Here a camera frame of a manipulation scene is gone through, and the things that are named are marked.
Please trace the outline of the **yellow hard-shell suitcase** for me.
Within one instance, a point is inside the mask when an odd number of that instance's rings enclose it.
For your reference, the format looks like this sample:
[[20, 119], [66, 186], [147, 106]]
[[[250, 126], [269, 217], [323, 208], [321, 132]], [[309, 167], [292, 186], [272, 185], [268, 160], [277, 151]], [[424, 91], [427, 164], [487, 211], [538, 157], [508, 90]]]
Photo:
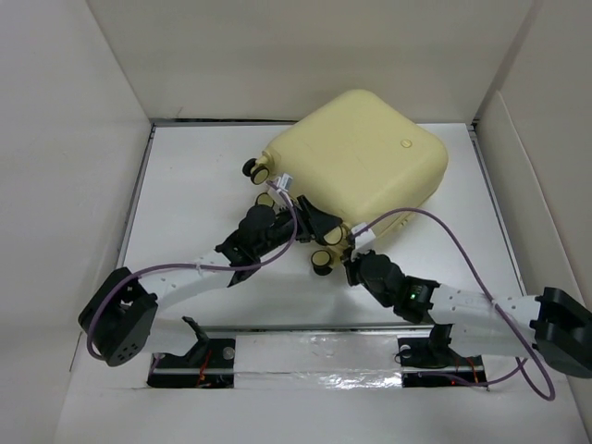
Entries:
[[350, 248], [351, 229], [366, 223], [380, 238], [402, 228], [409, 212], [440, 185], [449, 163], [445, 144], [376, 94], [350, 90], [316, 109], [247, 160], [242, 173], [255, 185], [287, 173], [290, 197], [304, 195], [316, 208], [343, 220], [343, 240], [311, 258], [329, 274]]

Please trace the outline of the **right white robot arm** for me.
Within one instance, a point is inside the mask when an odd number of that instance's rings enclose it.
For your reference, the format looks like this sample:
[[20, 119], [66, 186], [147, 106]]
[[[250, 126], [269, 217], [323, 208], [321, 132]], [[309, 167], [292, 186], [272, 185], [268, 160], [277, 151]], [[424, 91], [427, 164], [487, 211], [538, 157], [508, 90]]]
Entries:
[[407, 276], [385, 254], [345, 255], [350, 286], [364, 287], [380, 305], [414, 325], [430, 325], [428, 338], [402, 352], [403, 364], [440, 369], [462, 358], [535, 355], [567, 376], [591, 377], [591, 313], [563, 290], [489, 300]]

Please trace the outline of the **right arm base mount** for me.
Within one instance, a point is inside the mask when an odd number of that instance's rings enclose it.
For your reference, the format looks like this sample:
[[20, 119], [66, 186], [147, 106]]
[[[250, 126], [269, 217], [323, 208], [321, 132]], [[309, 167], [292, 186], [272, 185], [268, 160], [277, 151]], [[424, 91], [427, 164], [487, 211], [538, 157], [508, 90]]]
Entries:
[[432, 351], [428, 338], [398, 338], [398, 346], [394, 361], [401, 367], [404, 388], [468, 387], [487, 382], [480, 356]]

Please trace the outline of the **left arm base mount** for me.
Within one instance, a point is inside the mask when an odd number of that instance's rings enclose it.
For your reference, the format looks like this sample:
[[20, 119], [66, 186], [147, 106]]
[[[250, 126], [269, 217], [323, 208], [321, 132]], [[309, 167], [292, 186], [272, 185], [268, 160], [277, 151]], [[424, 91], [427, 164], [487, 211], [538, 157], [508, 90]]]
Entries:
[[156, 353], [147, 385], [153, 389], [232, 389], [235, 355], [233, 338], [209, 339], [191, 359], [186, 355]]

